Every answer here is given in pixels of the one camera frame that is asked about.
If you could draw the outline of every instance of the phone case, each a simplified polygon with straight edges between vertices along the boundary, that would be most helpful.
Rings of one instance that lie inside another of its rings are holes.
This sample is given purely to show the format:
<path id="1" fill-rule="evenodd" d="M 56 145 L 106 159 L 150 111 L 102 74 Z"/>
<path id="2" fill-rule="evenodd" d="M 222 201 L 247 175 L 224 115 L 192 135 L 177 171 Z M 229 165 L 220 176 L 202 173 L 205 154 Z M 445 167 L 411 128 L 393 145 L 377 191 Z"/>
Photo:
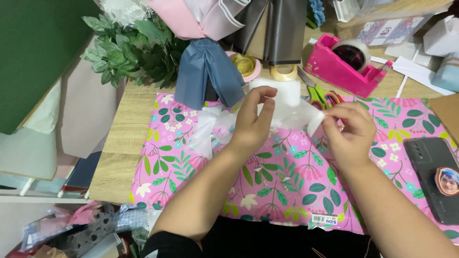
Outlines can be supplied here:
<path id="1" fill-rule="evenodd" d="M 453 188 L 451 195 L 445 195 L 435 181 L 437 169 L 448 167 L 459 171 L 457 159 L 452 155 L 451 148 L 442 138 L 415 138 L 403 142 L 408 157 L 418 176 L 422 190 L 432 214 L 439 223 L 444 225 L 459 224 L 459 182 Z"/>

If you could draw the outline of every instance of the black sleeve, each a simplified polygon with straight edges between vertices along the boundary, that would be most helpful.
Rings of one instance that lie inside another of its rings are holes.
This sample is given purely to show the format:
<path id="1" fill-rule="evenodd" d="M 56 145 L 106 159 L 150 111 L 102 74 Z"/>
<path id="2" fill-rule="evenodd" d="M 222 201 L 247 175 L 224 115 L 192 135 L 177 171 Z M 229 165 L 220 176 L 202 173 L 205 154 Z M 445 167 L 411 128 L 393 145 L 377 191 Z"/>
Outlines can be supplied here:
<path id="1" fill-rule="evenodd" d="M 161 231 L 145 243 L 140 258 L 202 257 L 198 244 L 190 238 Z"/>

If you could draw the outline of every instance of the barcode label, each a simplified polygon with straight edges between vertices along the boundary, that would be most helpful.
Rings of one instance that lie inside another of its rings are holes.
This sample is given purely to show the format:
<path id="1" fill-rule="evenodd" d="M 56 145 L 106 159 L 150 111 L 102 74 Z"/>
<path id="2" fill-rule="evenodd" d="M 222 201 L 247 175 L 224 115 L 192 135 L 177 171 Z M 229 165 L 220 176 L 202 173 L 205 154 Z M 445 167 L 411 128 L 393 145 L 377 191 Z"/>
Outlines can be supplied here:
<path id="1" fill-rule="evenodd" d="M 338 216 L 333 214 L 313 213 L 312 222 L 336 225 L 338 223 Z"/>

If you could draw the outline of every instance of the phone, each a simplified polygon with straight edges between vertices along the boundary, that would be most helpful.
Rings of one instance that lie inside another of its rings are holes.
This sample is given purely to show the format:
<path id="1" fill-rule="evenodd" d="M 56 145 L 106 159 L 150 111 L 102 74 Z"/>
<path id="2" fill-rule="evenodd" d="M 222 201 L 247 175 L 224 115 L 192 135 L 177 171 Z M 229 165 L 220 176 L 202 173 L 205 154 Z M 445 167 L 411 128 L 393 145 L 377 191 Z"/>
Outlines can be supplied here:
<path id="1" fill-rule="evenodd" d="M 403 145 L 435 220 L 459 225 L 459 168 L 448 142 L 438 137 L 413 138 Z"/>

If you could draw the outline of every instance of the photo sticker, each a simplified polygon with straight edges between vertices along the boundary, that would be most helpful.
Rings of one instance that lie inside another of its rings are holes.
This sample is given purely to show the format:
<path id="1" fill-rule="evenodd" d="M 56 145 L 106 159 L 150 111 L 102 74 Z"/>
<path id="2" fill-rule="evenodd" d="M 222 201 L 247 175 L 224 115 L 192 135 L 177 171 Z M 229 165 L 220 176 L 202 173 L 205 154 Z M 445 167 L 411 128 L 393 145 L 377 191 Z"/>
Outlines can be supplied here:
<path id="1" fill-rule="evenodd" d="M 459 193 L 459 173 L 452 168 L 438 168 L 435 183 L 440 192 L 446 196 L 454 196 Z"/>

